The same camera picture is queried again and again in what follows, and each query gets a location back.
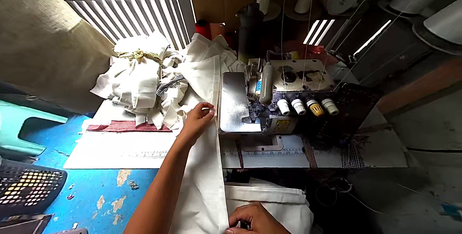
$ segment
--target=checkered fabric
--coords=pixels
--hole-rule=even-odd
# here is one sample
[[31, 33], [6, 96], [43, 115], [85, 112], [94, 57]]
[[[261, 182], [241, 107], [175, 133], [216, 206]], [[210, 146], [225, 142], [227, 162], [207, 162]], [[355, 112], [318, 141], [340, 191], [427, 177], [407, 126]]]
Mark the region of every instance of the checkered fabric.
[[89, 125], [86, 131], [106, 132], [172, 132], [167, 126], [162, 125], [160, 130], [154, 124], [147, 122], [136, 126], [134, 120], [112, 120], [109, 125]]
[[356, 142], [352, 139], [348, 145], [342, 148], [342, 167], [343, 168], [364, 168], [364, 162], [359, 154]]
[[159, 87], [157, 88], [156, 95], [161, 97], [164, 95], [164, 93], [169, 89], [170, 86], [172, 86], [174, 83], [176, 83], [179, 80], [184, 80], [184, 77], [182, 75], [175, 76], [170, 82], [168, 83], [161, 83], [159, 84]]

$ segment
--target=fabric strip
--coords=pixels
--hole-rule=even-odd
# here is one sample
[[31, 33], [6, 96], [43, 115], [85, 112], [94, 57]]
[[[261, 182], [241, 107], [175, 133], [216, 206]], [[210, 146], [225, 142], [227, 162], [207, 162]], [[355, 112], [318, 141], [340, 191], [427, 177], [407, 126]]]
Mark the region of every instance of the fabric strip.
[[86, 131], [106, 132], [172, 132], [167, 126], [162, 125], [157, 129], [154, 124], [146, 122], [136, 126], [135, 120], [111, 120], [109, 125], [89, 125]]

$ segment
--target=black basket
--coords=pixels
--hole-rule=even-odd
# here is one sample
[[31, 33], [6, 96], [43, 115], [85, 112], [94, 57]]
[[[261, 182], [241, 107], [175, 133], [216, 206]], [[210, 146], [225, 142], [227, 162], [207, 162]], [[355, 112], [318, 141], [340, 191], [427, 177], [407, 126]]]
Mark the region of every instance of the black basket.
[[0, 219], [43, 213], [56, 199], [66, 171], [0, 157]]

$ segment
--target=human hand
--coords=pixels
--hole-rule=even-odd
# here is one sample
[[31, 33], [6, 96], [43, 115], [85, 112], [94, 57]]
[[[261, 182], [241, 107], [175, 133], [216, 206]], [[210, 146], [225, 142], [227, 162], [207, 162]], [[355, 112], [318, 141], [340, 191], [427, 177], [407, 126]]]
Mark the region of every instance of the human hand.
[[[239, 221], [250, 223], [250, 231], [236, 227]], [[226, 234], [290, 234], [259, 202], [237, 207], [229, 218]]]
[[177, 138], [193, 146], [213, 119], [215, 111], [208, 102], [199, 102], [189, 113]]

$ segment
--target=overlock sewing machine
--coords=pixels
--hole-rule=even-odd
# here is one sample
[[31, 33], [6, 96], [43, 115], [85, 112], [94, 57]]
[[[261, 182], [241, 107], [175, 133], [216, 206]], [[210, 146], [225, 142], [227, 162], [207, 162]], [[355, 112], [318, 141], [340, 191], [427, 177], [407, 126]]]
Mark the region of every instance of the overlock sewing machine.
[[281, 150], [284, 134], [341, 148], [380, 97], [357, 84], [336, 87], [320, 60], [249, 59], [245, 72], [222, 75], [218, 131], [241, 135], [249, 152]]

